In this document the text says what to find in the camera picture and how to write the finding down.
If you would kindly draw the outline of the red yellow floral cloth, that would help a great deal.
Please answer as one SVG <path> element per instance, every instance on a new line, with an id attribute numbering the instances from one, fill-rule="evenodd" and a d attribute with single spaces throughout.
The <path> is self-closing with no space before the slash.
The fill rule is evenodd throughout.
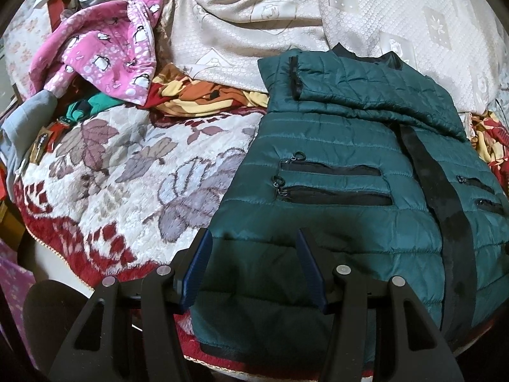
<path id="1" fill-rule="evenodd" d="M 208 117 L 241 107 L 267 108 L 268 95 L 192 79 L 172 63 L 153 78 L 142 106 L 176 118 Z"/>

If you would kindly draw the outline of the teal green cloth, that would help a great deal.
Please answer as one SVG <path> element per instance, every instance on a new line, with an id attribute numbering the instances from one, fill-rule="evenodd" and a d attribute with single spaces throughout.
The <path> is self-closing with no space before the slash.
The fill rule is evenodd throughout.
<path id="1" fill-rule="evenodd" d="M 122 104 L 123 100 L 110 97 L 103 92 L 98 92 L 88 98 L 83 98 L 70 104 L 66 112 L 66 120 L 73 124 L 81 123 L 100 112 Z"/>

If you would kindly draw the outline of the red and cream leaf blanket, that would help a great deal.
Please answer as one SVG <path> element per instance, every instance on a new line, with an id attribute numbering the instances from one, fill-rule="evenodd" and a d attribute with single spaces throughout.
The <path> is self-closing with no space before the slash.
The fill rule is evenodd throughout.
<path id="1" fill-rule="evenodd" d="M 134 279 L 167 263 L 211 220 L 258 135 L 262 115 L 241 111 L 153 127 L 145 111 L 116 107 L 79 124 L 17 182 L 32 234 L 89 285 Z M 185 323 L 187 358 L 250 375 L 308 378 L 325 350 L 231 360 L 208 353 Z"/>

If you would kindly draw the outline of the pink penguin print garment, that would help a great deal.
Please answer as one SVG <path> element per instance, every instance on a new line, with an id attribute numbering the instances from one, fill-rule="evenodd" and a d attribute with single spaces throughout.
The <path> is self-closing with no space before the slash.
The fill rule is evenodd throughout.
<path id="1" fill-rule="evenodd" d="M 29 94 L 63 97 L 76 76 L 104 94 L 139 106 L 157 64 L 154 28 L 164 0 L 111 0 L 64 20 L 32 58 Z"/>

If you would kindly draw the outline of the grey cloth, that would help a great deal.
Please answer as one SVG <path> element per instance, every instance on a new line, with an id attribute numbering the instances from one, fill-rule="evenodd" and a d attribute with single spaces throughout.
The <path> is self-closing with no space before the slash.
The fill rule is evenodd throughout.
<path id="1" fill-rule="evenodd" d="M 1 125 L 1 158 L 7 169 L 6 189 L 12 202 L 15 201 L 16 172 L 40 129 L 50 122 L 57 102 L 52 92 L 39 91 L 14 110 Z"/>

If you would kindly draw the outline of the dark green quilted puffer jacket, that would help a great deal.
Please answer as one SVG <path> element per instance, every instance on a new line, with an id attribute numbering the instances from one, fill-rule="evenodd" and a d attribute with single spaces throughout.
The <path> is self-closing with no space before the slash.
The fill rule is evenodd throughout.
<path id="1" fill-rule="evenodd" d="M 310 299 L 301 229 L 335 262 L 406 279 L 449 342 L 487 321 L 508 298 L 508 201 L 450 94 L 396 53 L 293 49 L 258 67 L 268 114 L 211 220 L 191 309 L 205 350 L 322 354 L 331 319 Z"/>

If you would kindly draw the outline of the beige patterned quilt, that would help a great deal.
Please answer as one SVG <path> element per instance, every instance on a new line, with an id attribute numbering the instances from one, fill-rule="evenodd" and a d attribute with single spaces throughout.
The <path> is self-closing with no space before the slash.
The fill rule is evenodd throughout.
<path id="1" fill-rule="evenodd" d="M 158 59 L 195 78 L 263 91 L 261 58 L 336 45 L 393 52 L 482 113 L 506 88 L 507 35 L 486 0 L 163 0 Z"/>

